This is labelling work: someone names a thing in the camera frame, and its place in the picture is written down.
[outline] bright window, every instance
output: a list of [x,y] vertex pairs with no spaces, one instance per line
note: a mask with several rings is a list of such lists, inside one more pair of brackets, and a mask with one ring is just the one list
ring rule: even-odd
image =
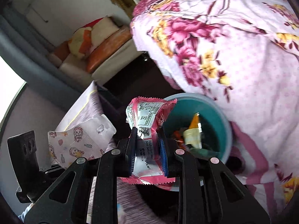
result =
[[2,121],[11,101],[24,84],[24,80],[1,57],[0,71],[0,121]]

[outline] pink snack package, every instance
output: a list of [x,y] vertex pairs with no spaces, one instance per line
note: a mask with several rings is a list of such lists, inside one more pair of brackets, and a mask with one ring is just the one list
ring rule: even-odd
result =
[[177,99],[137,97],[126,109],[127,121],[138,129],[134,171],[131,177],[122,178],[130,184],[162,184],[174,182],[162,171],[157,130],[162,127]]

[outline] snack wrapper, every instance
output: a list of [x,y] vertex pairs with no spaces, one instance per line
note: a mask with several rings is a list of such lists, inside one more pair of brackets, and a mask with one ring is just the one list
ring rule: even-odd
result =
[[79,157],[99,158],[115,133],[115,127],[104,114],[63,132],[49,131],[50,155],[63,168]]
[[138,129],[134,171],[130,178],[122,178],[131,184],[160,184],[175,181],[162,171],[158,129],[162,127],[177,100],[134,98],[126,109],[127,121],[132,129]]

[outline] floral fabric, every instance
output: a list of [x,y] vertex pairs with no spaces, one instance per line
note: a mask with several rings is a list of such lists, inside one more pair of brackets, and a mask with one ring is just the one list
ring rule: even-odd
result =
[[[131,23],[174,88],[222,108],[237,177],[271,218],[298,187],[299,22],[286,0],[142,0]],[[275,166],[292,178],[281,182]]]

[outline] yellow stripe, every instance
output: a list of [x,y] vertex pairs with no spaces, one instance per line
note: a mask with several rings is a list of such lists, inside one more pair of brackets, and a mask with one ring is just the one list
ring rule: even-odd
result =
[[70,124],[75,120],[75,118],[77,118],[77,116],[81,113],[81,111],[85,108],[85,106],[88,104],[88,102],[89,102],[89,99],[90,99],[90,95],[92,94],[92,93],[95,93],[95,92],[97,92],[97,90],[93,90],[93,91],[91,91],[90,92],[90,94],[88,95],[88,98],[87,98],[87,101],[86,101],[86,103],[84,104],[84,106],[81,108],[81,110],[77,113],[77,115],[71,120],[71,122],[68,124],[68,126],[64,129],[64,131],[66,131],[66,129],[70,126]]

